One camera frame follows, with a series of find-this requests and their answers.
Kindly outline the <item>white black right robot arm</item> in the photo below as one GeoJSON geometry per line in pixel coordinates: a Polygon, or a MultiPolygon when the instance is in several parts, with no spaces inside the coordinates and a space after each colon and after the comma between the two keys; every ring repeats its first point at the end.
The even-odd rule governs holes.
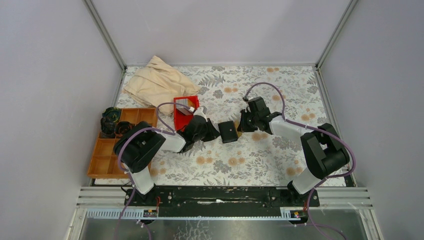
{"type": "Polygon", "coordinates": [[[331,124],[310,127],[285,119],[280,112],[271,112],[262,97],[243,100],[248,107],[240,112],[239,132],[260,130],[302,147],[306,168],[287,185],[286,198],[291,205],[301,205],[307,199],[306,193],[350,162],[348,151],[331,124]]]}

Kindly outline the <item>black leather card holder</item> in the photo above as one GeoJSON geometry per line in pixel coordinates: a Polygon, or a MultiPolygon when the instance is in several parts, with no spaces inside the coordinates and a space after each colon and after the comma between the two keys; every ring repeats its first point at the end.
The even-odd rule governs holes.
{"type": "Polygon", "coordinates": [[[238,140],[239,137],[236,126],[232,120],[220,122],[218,128],[223,144],[236,142],[238,140]]]}

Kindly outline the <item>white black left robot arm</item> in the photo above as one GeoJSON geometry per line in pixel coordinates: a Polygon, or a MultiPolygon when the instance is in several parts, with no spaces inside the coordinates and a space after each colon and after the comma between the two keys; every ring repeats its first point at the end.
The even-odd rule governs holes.
{"type": "Polygon", "coordinates": [[[202,115],[194,115],[188,125],[175,133],[159,130],[142,121],[115,143],[113,153],[118,157],[118,164],[123,165],[124,171],[129,174],[133,188],[137,191],[136,199],[148,206],[155,200],[155,183],[148,165],[157,152],[185,153],[196,142],[213,141],[219,136],[220,132],[212,121],[202,115]]]}

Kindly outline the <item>stack of credit cards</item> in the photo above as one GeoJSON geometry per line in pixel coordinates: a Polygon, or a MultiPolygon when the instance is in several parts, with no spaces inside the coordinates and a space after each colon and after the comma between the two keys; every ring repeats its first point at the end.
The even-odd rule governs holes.
{"type": "Polygon", "coordinates": [[[194,111],[196,110],[194,107],[189,106],[189,107],[183,107],[183,106],[179,106],[177,108],[177,110],[183,114],[184,116],[190,116],[194,113],[194,111]]]}

